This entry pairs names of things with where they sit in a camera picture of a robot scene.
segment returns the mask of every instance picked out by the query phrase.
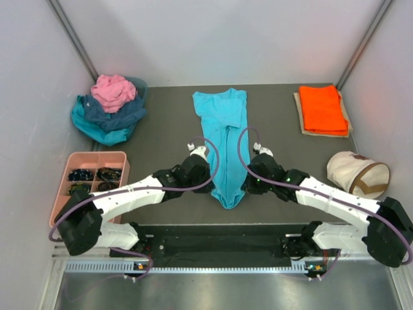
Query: metal pole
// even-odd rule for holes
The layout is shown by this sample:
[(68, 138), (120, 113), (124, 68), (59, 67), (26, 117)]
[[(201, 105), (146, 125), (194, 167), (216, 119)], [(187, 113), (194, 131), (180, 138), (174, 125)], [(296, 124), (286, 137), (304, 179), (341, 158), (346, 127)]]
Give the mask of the metal pole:
[(365, 32), (365, 35), (363, 36), (363, 39), (360, 41), (360, 44), (356, 48), (356, 51), (354, 52), (353, 56), (351, 57), (350, 62), (346, 66), (346, 69), (344, 70), (343, 74), (341, 75), (340, 79), (337, 82), (337, 89), (341, 90), (346, 83), (348, 77), (350, 76), (351, 72), (353, 71), (354, 67), (357, 65), (358, 61), (360, 60), (363, 52), (365, 51), (367, 45), (369, 44), (370, 40), (372, 39), (373, 35), (376, 33), (379, 25), (381, 22), (384, 20), (384, 17), (386, 16), (387, 12), (390, 10), (390, 7), (392, 4), (395, 2), (395, 0), (384, 0), (377, 13), (375, 14), (373, 21), (371, 24), (368, 26), (367, 31)]
[(97, 80), (99, 74), (95, 67), (93, 66), (92, 61), (90, 60), (88, 54), (86, 53), (85, 48), (83, 47), (82, 43), (80, 42), (79, 37), (77, 36), (75, 30), (73, 29), (72, 24), (70, 23), (65, 11), (63, 10), (62, 6), (60, 5), (58, 0), (46, 0), (47, 3), (50, 5), (50, 8), (53, 10), (56, 18), (59, 20), (63, 30), (69, 36), (70, 41), (72, 42), (74, 48), (76, 49), (77, 54), (79, 55), (81, 61), (85, 65), (86, 69), (88, 70), (90, 76), (94, 81)]

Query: dark gray mat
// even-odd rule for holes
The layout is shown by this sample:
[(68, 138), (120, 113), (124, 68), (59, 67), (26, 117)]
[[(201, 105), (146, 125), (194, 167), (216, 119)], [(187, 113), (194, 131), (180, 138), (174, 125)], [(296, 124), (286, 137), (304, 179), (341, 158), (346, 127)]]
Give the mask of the dark gray mat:
[[(202, 135), (200, 119), (194, 111), (192, 94), (217, 93), (230, 86), (151, 88), (146, 101), (148, 115), (138, 124), (130, 141), (103, 150), (125, 151), (130, 162), (129, 183), (159, 170), (182, 163), (188, 155), (186, 144)], [(248, 124), (261, 134), (261, 144), (274, 153), (285, 169), (296, 168), (329, 183), (326, 166), (331, 156), (352, 150), (349, 139), (303, 135), (293, 93), (299, 85), (236, 85), (248, 93)], [(249, 135), (255, 142), (254, 133)], [(185, 193), (180, 199), (147, 205), (123, 216), (123, 222), (140, 224), (192, 223), (305, 223), (337, 219), (310, 207), (285, 203), (272, 193), (245, 196), (232, 210), (225, 210), (209, 194)]]

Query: metal floor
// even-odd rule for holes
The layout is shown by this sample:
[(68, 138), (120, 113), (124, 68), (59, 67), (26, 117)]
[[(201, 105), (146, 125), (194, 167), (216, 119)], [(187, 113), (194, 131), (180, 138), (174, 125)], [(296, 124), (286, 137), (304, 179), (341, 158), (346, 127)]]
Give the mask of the metal floor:
[[(159, 170), (172, 168), (188, 156), (186, 144), (202, 135), (201, 121), (195, 114), (195, 91), (217, 93), (230, 87), (247, 91), (248, 124), (261, 134), (261, 144), (270, 148), (285, 169), (305, 171), (327, 183), (326, 166), (335, 153), (352, 150), (344, 138), (305, 136), (293, 93), (299, 85), (232, 85), (150, 88), (146, 115), (131, 140), (103, 150), (125, 151), (130, 162), (129, 183)], [(252, 145), (256, 141), (250, 133)], [(245, 196), (232, 210), (225, 210), (211, 195), (185, 193), (180, 199), (148, 205), (123, 216), (124, 222), (139, 224), (215, 223), (308, 223), (314, 220), (337, 222), (321, 211), (285, 203), (272, 193)]]
[[(76, 298), (107, 274), (65, 274)], [(340, 261), (322, 282), (287, 274), (153, 274), (133, 284), (113, 278), (77, 302), (63, 290), (55, 310), (273, 310), (401, 309), (387, 267), (376, 262)]]

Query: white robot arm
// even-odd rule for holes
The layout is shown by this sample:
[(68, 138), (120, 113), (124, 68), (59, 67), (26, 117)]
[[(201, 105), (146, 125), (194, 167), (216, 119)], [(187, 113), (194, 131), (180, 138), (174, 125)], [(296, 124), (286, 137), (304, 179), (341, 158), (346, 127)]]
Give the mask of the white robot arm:
[[(76, 192), (63, 210), (57, 215), (57, 229), (71, 255), (79, 255), (93, 247), (117, 247), (141, 252), (146, 236), (135, 223), (115, 224), (108, 220), (144, 205), (163, 203), (178, 198), (184, 189), (196, 187), (210, 179), (210, 171), (205, 157), (206, 147), (193, 148), (182, 165), (160, 170), (147, 178), (108, 192)], [(311, 256), (323, 249), (342, 249), (348, 252), (369, 253), (377, 261), (398, 267), (406, 247), (400, 238), (381, 221), (342, 203), (360, 206), (372, 214), (380, 214), (404, 236), (410, 244), (413, 240), (413, 224), (397, 200), (384, 201), (359, 198), (339, 189), (330, 187), (308, 174), (292, 169), (285, 171), (273, 158), (272, 152), (260, 145), (254, 147), (257, 156), (248, 168), (257, 175), (299, 188), (314, 189), (321, 194), (265, 183), (248, 173), (243, 190), (249, 194), (274, 192), (284, 201), (293, 201), (334, 215), (348, 224), (309, 223), (298, 238), (287, 238), (285, 255)], [(214, 188), (210, 181), (194, 192), (208, 193)], [(85, 207), (67, 216), (71, 208), (85, 200)]]

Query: pink plastic tray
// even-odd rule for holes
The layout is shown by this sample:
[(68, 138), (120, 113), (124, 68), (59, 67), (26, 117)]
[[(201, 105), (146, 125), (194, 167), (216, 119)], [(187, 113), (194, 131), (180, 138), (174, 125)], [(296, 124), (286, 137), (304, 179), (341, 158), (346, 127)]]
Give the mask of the pink plastic tray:
[[(122, 177), (119, 182), (114, 182), (120, 186), (128, 183), (129, 177), (129, 162), (126, 159), (124, 152), (76, 152), (69, 156), (66, 164), (65, 173), (63, 173), (62, 181), (60, 183), (59, 192), (57, 193), (56, 201), (54, 203), (52, 213), (49, 219), (49, 225), (53, 227), (54, 218), (63, 208), (65, 203), (69, 200), (68, 190), (70, 186), (75, 183), (68, 181), (68, 175), (74, 169), (88, 169), (93, 172), (93, 181), (82, 181), (83, 183), (91, 184), (91, 192), (97, 191), (97, 187), (102, 181), (96, 176), (96, 171), (101, 167), (120, 168), (122, 169)], [(110, 220), (113, 223), (120, 223), (121, 217), (117, 216)]]

